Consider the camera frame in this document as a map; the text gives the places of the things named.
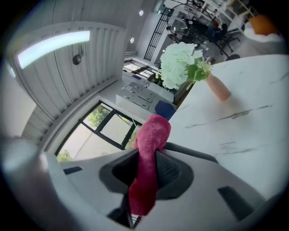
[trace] desk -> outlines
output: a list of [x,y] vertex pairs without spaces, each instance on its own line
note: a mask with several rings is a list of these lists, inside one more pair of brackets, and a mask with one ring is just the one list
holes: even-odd
[[170,119],[169,142],[210,154],[266,199],[289,175],[289,56],[216,64],[232,95],[220,102],[206,82],[194,85]]

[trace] black metal railing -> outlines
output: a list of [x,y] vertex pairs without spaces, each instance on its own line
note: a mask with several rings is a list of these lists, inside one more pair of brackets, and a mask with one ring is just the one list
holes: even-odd
[[169,8],[164,9],[162,16],[159,19],[158,24],[154,30],[154,33],[149,41],[149,46],[146,49],[146,53],[144,55],[145,60],[151,61],[154,54],[154,50],[157,47],[157,44],[159,42],[159,39],[161,38],[163,30],[167,27],[167,22],[171,17],[172,13],[173,13],[172,9]]

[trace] orange cushion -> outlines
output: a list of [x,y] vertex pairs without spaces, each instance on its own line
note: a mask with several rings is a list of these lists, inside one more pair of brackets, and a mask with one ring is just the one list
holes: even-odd
[[270,18],[265,15],[258,15],[249,19],[253,26],[255,34],[268,35],[271,33],[280,34],[278,28],[273,24]]

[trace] pink cloth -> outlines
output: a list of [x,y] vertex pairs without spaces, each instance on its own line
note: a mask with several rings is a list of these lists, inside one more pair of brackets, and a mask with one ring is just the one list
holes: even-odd
[[154,206],[158,191],[155,150],[164,147],[170,131],[165,118],[151,115],[136,135],[134,148],[139,148],[139,163],[136,178],[129,188],[131,214],[146,216]]

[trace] ceiling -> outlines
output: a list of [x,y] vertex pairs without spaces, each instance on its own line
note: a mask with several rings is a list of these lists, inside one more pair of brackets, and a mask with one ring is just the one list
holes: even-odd
[[[23,137],[39,144],[68,108],[121,78],[136,17],[131,12],[138,12],[141,4],[142,0],[50,0],[34,9],[7,49],[17,81],[37,104]],[[20,68],[19,51],[48,37],[81,30],[90,30],[89,42],[60,48]],[[76,54],[82,54],[79,65],[72,63]]]

